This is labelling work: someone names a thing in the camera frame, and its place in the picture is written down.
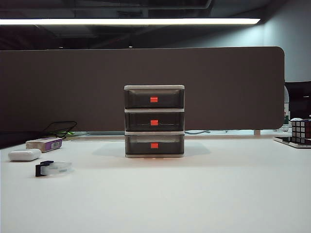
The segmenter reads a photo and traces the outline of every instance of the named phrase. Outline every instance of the desk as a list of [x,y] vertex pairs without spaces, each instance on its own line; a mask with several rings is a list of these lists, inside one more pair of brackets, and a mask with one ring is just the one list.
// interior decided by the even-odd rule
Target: desk
[[[124,141],[65,141],[32,162],[1,150],[3,233],[309,233],[311,150],[271,135],[199,136],[185,157],[128,159]],[[44,160],[74,172],[35,178]]]

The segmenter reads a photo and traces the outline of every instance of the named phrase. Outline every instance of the black cable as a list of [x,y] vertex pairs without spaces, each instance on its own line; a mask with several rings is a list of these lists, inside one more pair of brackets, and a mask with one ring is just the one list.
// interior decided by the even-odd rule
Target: black cable
[[197,133],[190,133],[188,131],[185,131],[185,134],[191,134],[191,135],[201,134],[201,133],[210,133],[210,131],[209,130],[202,130],[202,131],[197,132]]
[[[53,131],[47,131],[47,129],[51,127],[53,124],[65,124],[65,123],[72,123],[73,125],[70,127],[61,128],[61,129],[57,129]],[[46,133],[47,135],[52,135],[52,136],[61,137],[65,139],[66,138],[65,135],[68,134],[68,132],[70,132],[76,125],[77,125],[76,121],[54,121],[51,124],[49,124],[42,132]]]

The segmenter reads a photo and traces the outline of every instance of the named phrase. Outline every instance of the red drawer handle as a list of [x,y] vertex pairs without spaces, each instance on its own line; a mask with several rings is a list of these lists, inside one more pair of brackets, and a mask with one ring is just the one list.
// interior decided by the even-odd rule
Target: red drawer handle
[[150,120],[150,125],[159,125],[159,121],[158,120]]
[[159,143],[158,142],[152,142],[150,144],[150,148],[151,149],[158,149],[159,148]]
[[158,101],[157,96],[150,97],[150,103],[157,103],[157,101]]

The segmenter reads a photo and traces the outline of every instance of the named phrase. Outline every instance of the ceiling light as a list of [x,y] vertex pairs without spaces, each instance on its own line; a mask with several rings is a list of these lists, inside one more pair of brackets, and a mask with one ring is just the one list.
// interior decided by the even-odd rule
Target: ceiling light
[[0,25],[244,25],[258,18],[49,18],[0,19]]

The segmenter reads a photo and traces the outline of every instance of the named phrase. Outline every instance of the gray wall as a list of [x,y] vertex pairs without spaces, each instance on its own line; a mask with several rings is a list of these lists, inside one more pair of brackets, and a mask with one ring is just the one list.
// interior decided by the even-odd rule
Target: gray wall
[[166,45],[181,47],[279,46],[285,51],[285,80],[311,80],[311,0],[289,0],[265,24],[217,32]]
[[264,45],[285,51],[285,80],[311,80],[311,0],[291,0],[264,25]]

